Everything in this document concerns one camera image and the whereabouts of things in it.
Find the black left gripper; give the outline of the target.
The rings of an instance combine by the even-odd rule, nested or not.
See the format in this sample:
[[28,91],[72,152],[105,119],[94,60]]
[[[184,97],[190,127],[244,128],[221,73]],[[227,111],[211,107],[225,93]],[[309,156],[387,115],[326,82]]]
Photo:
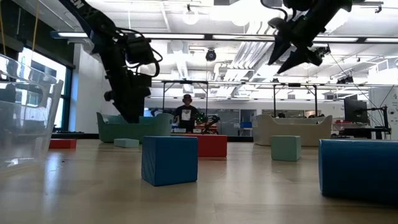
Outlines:
[[111,86],[111,90],[104,93],[105,101],[113,100],[118,104],[118,111],[128,123],[138,123],[139,107],[133,103],[150,95],[152,77],[121,68],[116,71],[107,70],[105,79]]

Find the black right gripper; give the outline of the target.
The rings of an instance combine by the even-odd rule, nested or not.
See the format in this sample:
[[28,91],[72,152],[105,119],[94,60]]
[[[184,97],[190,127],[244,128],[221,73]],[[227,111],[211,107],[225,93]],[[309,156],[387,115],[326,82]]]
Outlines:
[[325,26],[329,23],[328,14],[305,14],[296,20],[284,20],[275,17],[269,21],[269,25],[277,30],[275,44],[268,65],[277,61],[294,44],[298,49],[291,52],[288,59],[281,65],[278,74],[283,73],[302,63],[309,63],[313,52],[307,47],[312,44],[313,39],[325,31]]

